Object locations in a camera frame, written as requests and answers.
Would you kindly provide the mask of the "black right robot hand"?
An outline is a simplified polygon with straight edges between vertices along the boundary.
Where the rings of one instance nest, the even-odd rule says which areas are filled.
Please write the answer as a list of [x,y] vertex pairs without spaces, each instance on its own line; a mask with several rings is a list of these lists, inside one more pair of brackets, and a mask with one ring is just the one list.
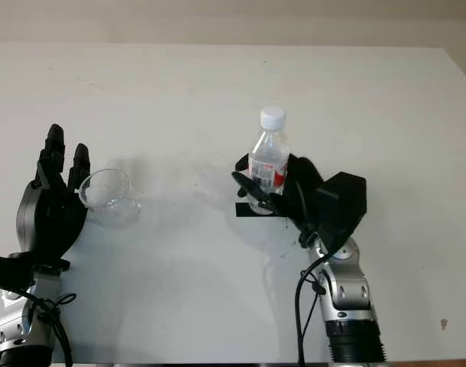
[[287,161],[286,178],[283,192],[268,193],[260,184],[249,178],[244,171],[248,169],[248,156],[242,157],[231,173],[240,186],[238,196],[252,199],[260,209],[267,213],[291,219],[300,231],[299,243],[302,248],[310,247],[318,236],[319,215],[316,209],[316,189],[323,179],[315,165],[305,157],[290,154]]

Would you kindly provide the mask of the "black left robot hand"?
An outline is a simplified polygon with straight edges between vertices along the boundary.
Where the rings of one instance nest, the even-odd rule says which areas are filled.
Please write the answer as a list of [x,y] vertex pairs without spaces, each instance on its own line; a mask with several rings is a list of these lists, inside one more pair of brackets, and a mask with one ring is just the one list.
[[35,178],[24,190],[16,216],[22,252],[39,265],[54,265],[79,237],[87,208],[76,192],[90,175],[88,148],[79,143],[68,181],[63,172],[64,131],[51,125],[37,160]]

